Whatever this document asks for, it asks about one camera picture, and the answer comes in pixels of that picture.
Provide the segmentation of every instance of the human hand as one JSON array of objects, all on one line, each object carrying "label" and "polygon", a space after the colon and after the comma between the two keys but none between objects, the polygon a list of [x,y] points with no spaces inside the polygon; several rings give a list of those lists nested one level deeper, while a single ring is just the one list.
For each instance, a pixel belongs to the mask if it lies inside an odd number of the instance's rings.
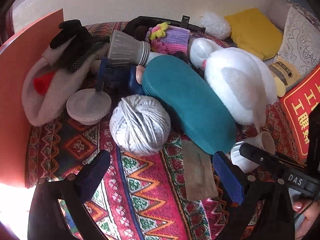
[{"label": "human hand", "polygon": [[[311,200],[299,200],[293,203],[292,208],[295,212],[301,213],[309,204]],[[303,214],[305,219],[301,223],[300,227],[296,230],[295,239],[301,240],[309,229],[312,227],[313,223],[316,221],[320,213],[320,201],[315,201]]]}]

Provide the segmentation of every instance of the yellow cushion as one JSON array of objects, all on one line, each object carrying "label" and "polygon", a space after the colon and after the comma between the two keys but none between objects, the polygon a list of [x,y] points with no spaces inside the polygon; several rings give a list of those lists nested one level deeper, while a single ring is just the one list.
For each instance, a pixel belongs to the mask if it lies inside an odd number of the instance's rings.
[{"label": "yellow cushion", "polygon": [[259,9],[252,8],[225,19],[231,25],[231,38],[238,48],[261,60],[274,57],[280,49],[282,34]]}]

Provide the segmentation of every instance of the lace pillow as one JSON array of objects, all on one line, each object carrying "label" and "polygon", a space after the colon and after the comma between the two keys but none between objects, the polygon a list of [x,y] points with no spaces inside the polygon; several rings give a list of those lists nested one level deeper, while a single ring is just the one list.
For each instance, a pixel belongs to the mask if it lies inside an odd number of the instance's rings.
[{"label": "lace pillow", "polygon": [[311,12],[307,11],[305,8],[301,7],[299,4],[288,1],[289,4],[293,6],[299,13],[301,13],[307,20],[320,31],[320,21]]},{"label": "lace pillow", "polygon": [[278,55],[293,64],[302,77],[320,62],[320,31],[294,7],[289,9]]}]

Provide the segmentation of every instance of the yellow flower decoration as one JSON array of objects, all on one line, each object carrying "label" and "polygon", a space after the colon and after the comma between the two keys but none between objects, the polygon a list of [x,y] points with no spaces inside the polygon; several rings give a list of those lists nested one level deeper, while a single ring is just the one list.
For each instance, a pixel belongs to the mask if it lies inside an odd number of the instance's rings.
[{"label": "yellow flower decoration", "polygon": [[168,28],[170,22],[164,22],[158,24],[156,27],[152,28],[150,40],[154,40],[155,38],[162,38],[165,37],[165,30]]}]

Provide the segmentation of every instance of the white plastic container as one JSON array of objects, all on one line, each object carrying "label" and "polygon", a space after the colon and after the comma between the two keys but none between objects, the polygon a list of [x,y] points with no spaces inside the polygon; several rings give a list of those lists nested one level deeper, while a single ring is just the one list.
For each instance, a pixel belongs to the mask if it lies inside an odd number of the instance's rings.
[{"label": "white plastic container", "polygon": [[111,109],[111,98],[105,92],[93,88],[74,93],[67,101],[67,111],[72,119],[84,125],[101,121]]},{"label": "white plastic container", "polygon": [[261,132],[256,137],[247,138],[243,141],[237,142],[231,149],[231,161],[232,164],[237,165],[244,173],[248,173],[258,168],[259,165],[254,163],[247,158],[240,155],[239,149],[242,144],[249,143],[255,147],[258,147],[266,152],[275,155],[276,145],[273,138],[267,132]]}]

